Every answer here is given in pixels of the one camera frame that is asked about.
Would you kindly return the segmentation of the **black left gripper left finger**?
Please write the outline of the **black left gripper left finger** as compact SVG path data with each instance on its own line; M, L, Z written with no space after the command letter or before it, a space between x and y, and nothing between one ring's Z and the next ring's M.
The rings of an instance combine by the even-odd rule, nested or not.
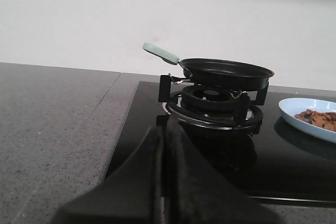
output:
M150 129L102 184L62 205L51 223L160 223L163 136Z

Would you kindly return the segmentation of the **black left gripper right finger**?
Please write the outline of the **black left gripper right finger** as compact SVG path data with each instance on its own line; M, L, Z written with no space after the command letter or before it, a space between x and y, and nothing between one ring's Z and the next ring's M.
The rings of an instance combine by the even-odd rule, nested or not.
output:
M201 155L171 115L165 130L168 223L283 223L232 186Z

